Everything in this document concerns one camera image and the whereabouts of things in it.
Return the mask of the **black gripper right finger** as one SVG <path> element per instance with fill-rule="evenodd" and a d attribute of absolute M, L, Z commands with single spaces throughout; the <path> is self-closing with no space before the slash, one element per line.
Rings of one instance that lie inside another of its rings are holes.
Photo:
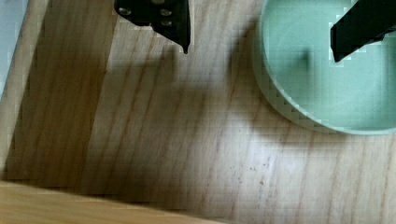
<path fill-rule="evenodd" d="M 331 28 L 331 49 L 338 63 L 361 47 L 395 31 L 396 0 L 358 0 Z"/>

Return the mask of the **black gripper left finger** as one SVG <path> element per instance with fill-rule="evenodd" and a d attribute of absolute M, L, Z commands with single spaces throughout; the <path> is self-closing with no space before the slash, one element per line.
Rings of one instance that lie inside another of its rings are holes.
<path fill-rule="evenodd" d="M 150 26 L 188 53 L 191 44 L 189 0 L 114 0 L 114 9 L 125 20 L 137 26 Z"/>

